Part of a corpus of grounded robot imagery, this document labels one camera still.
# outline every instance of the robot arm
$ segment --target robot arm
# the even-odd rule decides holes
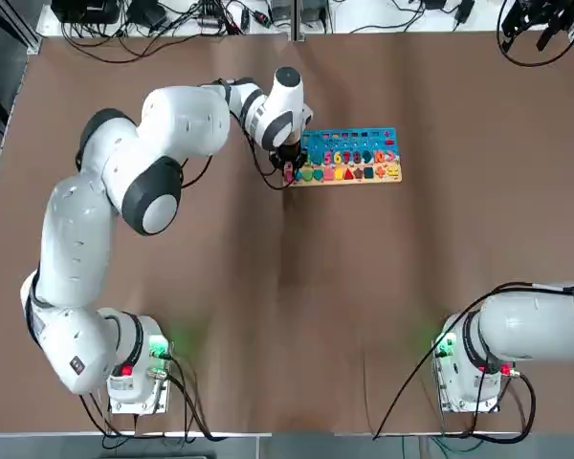
[[[161,373],[158,357],[168,352],[160,327],[151,317],[95,310],[117,216],[142,235],[165,230],[180,202],[181,164],[221,149],[231,112],[270,150],[299,145],[304,116],[312,117],[301,78],[281,69],[275,80],[268,98],[249,79],[163,88],[146,98],[138,126],[115,109],[96,113],[85,126],[78,175],[55,186],[39,267],[21,288],[29,332],[71,392],[86,394],[107,382],[114,409],[162,411],[166,382],[149,376]]]
[[[536,287],[566,292],[564,286]],[[449,317],[444,330],[456,319]],[[434,356],[443,411],[488,412],[497,406],[510,363],[534,359],[574,360],[574,295],[499,291],[488,297],[456,323]]]
[[[304,103],[304,85],[297,70],[278,69],[269,96],[251,78],[218,79],[202,87],[226,101],[241,127],[257,145],[270,152],[276,168],[282,169],[286,163],[294,168],[303,165],[301,133],[313,119],[313,112]]]

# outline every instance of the colorful puzzle board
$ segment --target colorful puzzle board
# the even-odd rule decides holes
[[[306,163],[296,173],[285,165],[283,183],[292,186],[382,184],[402,182],[394,127],[305,131]]]

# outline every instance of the table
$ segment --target table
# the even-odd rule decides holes
[[[366,432],[363,360],[377,426],[449,312],[503,281],[574,279],[574,53],[530,71],[502,59],[491,34],[462,37],[195,38],[116,66],[45,40],[0,162],[0,432],[93,430],[30,340],[19,287],[85,122],[107,106],[138,121],[157,87],[251,76],[269,90],[275,68],[293,65],[311,128],[394,125],[403,153],[399,185],[277,193],[233,124],[165,233],[145,238],[119,222],[99,304],[154,316],[190,354],[213,431]],[[535,430],[574,433],[574,363],[519,368],[538,392]],[[183,430],[175,397],[141,430]],[[513,405],[479,428],[518,430]],[[426,369],[386,431],[438,430]]]
[[[194,3],[193,0],[165,0],[164,2],[167,6],[175,9],[176,11],[186,11],[191,4]],[[267,4],[264,0],[244,0],[243,3],[253,10],[258,10],[263,13],[268,11]],[[412,12],[400,11],[398,8],[391,3],[390,0],[346,0],[344,2],[336,2],[334,0],[329,0],[329,8],[332,16],[331,27],[334,29],[334,33],[349,33],[355,29],[363,26],[368,26],[370,24],[376,24],[381,26],[392,26],[407,23],[413,16]],[[452,8],[459,5],[460,0],[447,0],[445,10],[449,11]],[[510,10],[513,5],[514,0],[508,0],[507,6],[504,10],[504,14]],[[418,3],[409,4],[408,0],[396,0],[396,4],[401,9],[411,9],[417,10]],[[499,9],[501,6],[501,1],[498,0],[480,0],[476,1],[473,7],[470,18],[465,24],[460,25],[457,28],[458,32],[480,32],[480,31],[494,31],[497,26],[497,16],[499,15]],[[237,23],[240,21],[241,6],[237,3],[231,3],[228,6],[228,10],[232,13],[234,19]],[[176,18],[173,12],[168,11],[167,16],[169,19]],[[454,14],[446,14],[442,11],[426,11],[424,17],[412,24],[408,28],[409,32],[450,32],[455,26]],[[285,23],[286,21],[277,21],[279,24]],[[107,28],[107,33],[114,32],[119,24],[115,26],[109,26]],[[396,29],[366,29],[362,33],[391,33],[391,32],[401,32],[405,27],[399,27]],[[328,33],[331,32],[330,26],[328,25]],[[261,25],[257,24],[253,19],[251,20],[250,34],[257,33],[287,33],[289,32],[289,27],[272,27],[270,29],[265,29]],[[301,28],[303,33],[315,34],[323,33],[323,26],[321,23],[312,23],[308,26],[303,25]],[[38,24],[36,26],[36,31],[44,36],[61,36],[62,32],[60,29],[60,23],[51,11],[49,5],[45,5],[38,19]],[[141,31],[144,34],[147,33],[147,29],[140,27],[138,30],[130,28],[129,32],[131,36],[141,36]],[[201,29],[195,20],[190,20],[179,29],[176,30],[175,36],[189,36],[197,33],[214,33],[216,30],[213,29]]]

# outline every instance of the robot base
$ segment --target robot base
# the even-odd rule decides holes
[[[449,317],[443,332],[456,319]],[[468,359],[463,343],[463,321],[460,321],[454,333],[448,333],[436,348],[432,359],[432,371],[436,381],[438,403],[442,411],[463,413],[475,412],[481,369],[476,368]],[[497,396],[500,390],[501,375],[485,374],[480,391],[479,413],[498,410]]]
[[[169,363],[157,356],[169,355],[172,346],[155,320],[146,316],[138,319],[143,326],[141,355],[134,366],[123,369],[124,374],[111,376],[106,383],[113,414],[167,412],[170,384],[166,374]]]

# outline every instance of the floor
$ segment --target floor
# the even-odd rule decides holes
[[[452,448],[468,448],[471,441],[453,440]],[[419,441],[407,437],[404,457],[419,457]],[[0,459],[92,459],[97,457],[180,457],[208,456],[221,459],[372,459],[402,457],[401,437],[372,442],[369,437],[335,437],[328,434],[284,434],[271,438],[235,438],[219,444],[198,440],[180,448],[176,440],[137,440],[117,451],[102,451],[100,437],[19,437],[0,438]],[[483,445],[467,456],[477,459],[551,459],[574,457],[574,436],[532,435],[516,446]],[[430,442],[430,458],[445,458],[441,450]]]

